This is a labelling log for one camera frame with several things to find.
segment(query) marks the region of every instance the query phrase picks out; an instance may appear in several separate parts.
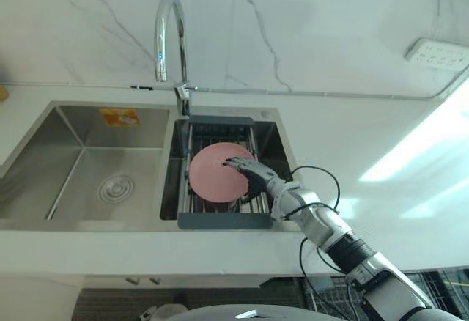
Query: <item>double sink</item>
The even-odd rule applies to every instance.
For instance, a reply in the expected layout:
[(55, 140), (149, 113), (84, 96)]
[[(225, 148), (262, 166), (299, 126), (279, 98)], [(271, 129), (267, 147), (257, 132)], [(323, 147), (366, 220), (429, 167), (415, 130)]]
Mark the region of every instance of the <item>double sink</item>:
[[(250, 118), (259, 160), (289, 177), (292, 154), (275, 109), (194, 113)], [(0, 178), (0, 229), (180, 230), (188, 124), (173, 106), (51, 104)], [(267, 214), (271, 204), (251, 210)]]

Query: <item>drain strainer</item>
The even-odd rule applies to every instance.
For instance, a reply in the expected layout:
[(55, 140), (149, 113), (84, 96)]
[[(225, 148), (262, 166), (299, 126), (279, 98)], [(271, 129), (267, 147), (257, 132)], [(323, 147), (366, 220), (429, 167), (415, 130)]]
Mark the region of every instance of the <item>drain strainer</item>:
[(103, 202), (116, 204), (126, 200), (133, 192), (133, 181), (129, 176), (117, 174), (105, 179), (99, 188), (99, 197)]

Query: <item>dish drying rack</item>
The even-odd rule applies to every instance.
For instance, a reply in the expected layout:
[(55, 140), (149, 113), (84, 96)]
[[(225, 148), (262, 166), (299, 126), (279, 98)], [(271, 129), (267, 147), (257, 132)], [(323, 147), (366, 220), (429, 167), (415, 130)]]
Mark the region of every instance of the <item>dish drying rack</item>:
[(193, 157), (212, 144), (239, 144), (257, 160), (254, 125), (248, 117), (192, 116), (188, 120), (177, 218), (181, 229), (265, 229), (272, 226), (266, 193), (252, 200), (244, 196), (231, 203), (215, 204), (198, 196), (189, 182), (189, 166)]

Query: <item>faucet spout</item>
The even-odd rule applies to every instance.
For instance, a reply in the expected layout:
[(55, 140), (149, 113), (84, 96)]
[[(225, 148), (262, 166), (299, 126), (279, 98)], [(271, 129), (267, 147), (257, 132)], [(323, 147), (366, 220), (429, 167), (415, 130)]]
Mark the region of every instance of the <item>faucet spout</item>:
[(179, 52), (181, 60), (181, 82), (174, 86), (177, 96), (177, 105), (180, 113), (184, 116), (191, 115), (191, 94), (188, 79), (187, 60), (185, 55), (185, 24), (184, 12), (180, 0), (161, 0), (158, 5), (155, 19), (155, 79), (156, 81), (167, 81), (166, 73), (166, 30), (168, 26), (169, 13), (174, 10), (177, 23), (177, 34), (179, 37)]

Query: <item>robotic arm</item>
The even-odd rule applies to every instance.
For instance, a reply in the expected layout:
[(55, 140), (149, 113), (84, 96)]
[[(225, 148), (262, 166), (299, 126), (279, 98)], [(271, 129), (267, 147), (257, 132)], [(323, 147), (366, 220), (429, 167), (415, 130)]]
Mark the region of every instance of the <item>robotic arm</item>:
[(273, 197), (272, 217), (289, 218), (363, 292), (361, 308), (371, 320), (459, 320), (434, 309), (431, 300), (380, 252), (353, 234), (336, 211), (318, 204), (317, 195), (299, 182), (285, 182), (269, 167), (247, 158), (228, 158), (225, 166), (245, 175), (250, 197), (266, 191)]

